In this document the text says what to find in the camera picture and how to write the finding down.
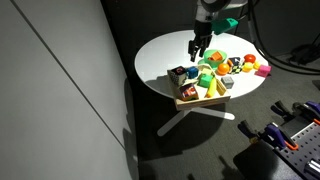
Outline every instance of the table leg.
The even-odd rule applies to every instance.
[[[215,116],[215,117],[220,117],[228,120],[234,120],[234,115],[231,113],[227,112],[222,112],[222,111],[217,111],[213,109],[206,109],[206,108],[193,108],[193,112],[201,113],[201,114],[206,114],[209,116]]]
[[[157,132],[158,136],[165,135],[168,131],[170,131],[170,129],[172,129],[176,124],[178,124],[178,122],[180,122],[191,111],[201,113],[201,114],[206,114],[209,116],[220,117],[228,120],[235,119],[234,115],[231,113],[216,111],[213,109],[193,108],[191,110],[182,110],[158,130]]]
[[[177,115],[175,115],[172,119],[170,119],[165,125],[163,125],[158,130],[158,136],[165,135],[170,129],[172,129],[178,122],[180,122],[186,115],[188,115],[191,110],[182,110]]]

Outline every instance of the toy cube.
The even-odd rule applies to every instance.
[[[242,71],[242,66],[233,66],[230,68],[229,74],[239,74]]]
[[[170,70],[168,74],[173,84],[177,86],[181,86],[187,79],[187,71],[182,66]]]
[[[267,77],[271,71],[271,66],[260,65],[258,71],[256,71],[255,75]]]
[[[181,86],[179,88],[179,91],[181,94],[182,101],[190,101],[190,100],[199,99],[198,92],[192,83]]]
[[[232,66],[241,66],[243,64],[243,62],[241,62],[241,59],[239,57],[229,58],[227,63],[229,64],[230,67],[232,67]]]
[[[222,55],[219,53],[219,51],[216,51],[213,53],[209,58],[209,60],[213,61],[221,61],[223,59]]]
[[[201,71],[201,74],[207,74],[207,75],[211,75],[212,74],[212,70],[209,68],[203,68]]]
[[[189,79],[198,77],[199,70],[196,67],[190,67],[187,69],[187,74]]]
[[[231,89],[234,82],[231,77],[222,77],[221,82],[226,86],[227,89]]]
[[[229,74],[238,74],[242,71],[243,61],[239,57],[229,58],[227,63],[230,66]]]
[[[198,85],[204,88],[209,88],[212,78],[213,76],[211,75],[202,74]]]

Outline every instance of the colorful toy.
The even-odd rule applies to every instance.
[[[192,83],[181,86],[179,88],[179,91],[181,93],[181,100],[182,101],[190,101],[190,100],[199,99],[198,92]]]
[[[209,86],[207,94],[206,94],[206,97],[207,98],[213,97],[216,90],[217,90],[217,79],[212,78],[212,80],[210,82],[210,86]]]
[[[226,86],[227,89],[231,89],[234,84],[233,79],[230,76],[222,77],[221,82],[224,84],[224,86]]]
[[[209,64],[213,70],[218,68],[218,65],[223,63],[227,58],[227,54],[223,51],[210,49],[204,52],[204,60],[199,61],[199,64]]]
[[[271,66],[261,65],[255,75],[267,77],[271,71]]]
[[[193,79],[198,77],[199,70],[196,67],[190,67],[187,69],[187,74],[189,79]]]
[[[213,60],[213,61],[221,61],[221,60],[223,60],[223,57],[219,53],[219,51],[216,51],[208,59],[209,60]]]
[[[246,62],[242,66],[242,71],[243,72],[249,72],[249,71],[251,71],[251,69],[253,69],[253,64],[251,62]]]
[[[244,56],[244,62],[251,62],[252,64],[256,61],[256,56],[253,54],[247,54]]]
[[[209,68],[203,68],[201,71],[201,74],[207,74],[207,75],[211,75],[212,74],[212,70]]]
[[[228,64],[222,63],[222,64],[219,64],[217,73],[223,76],[228,74],[229,70],[230,70],[230,66]]]
[[[259,67],[260,67],[260,65],[261,65],[261,64],[260,64],[258,61],[254,62],[254,64],[253,64],[253,69],[258,70]]]
[[[229,74],[238,74],[242,71],[243,60],[240,57],[232,57],[227,61],[230,66]]]
[[[187,79],[187,71],[184,67],[179,66],[168,72],[171,81],[177,86],[181,86]]]
[[[213,79],[213,76],[211,76],[211,75],[201,74],[200,81],[199,81],[198,85],[201,87],[204,87],[204,88],[209,88],[210,82],[212,79]]]

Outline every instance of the gray wall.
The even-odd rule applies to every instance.
[[[0,179],[138,179],[131,89],[100,1],[4,0],[0,23]]]

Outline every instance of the pink toy block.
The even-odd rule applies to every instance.
[[[255,75],[267,77],[269,72],[271,71],[271,66],[260,65],[258,71],[256,71]]]

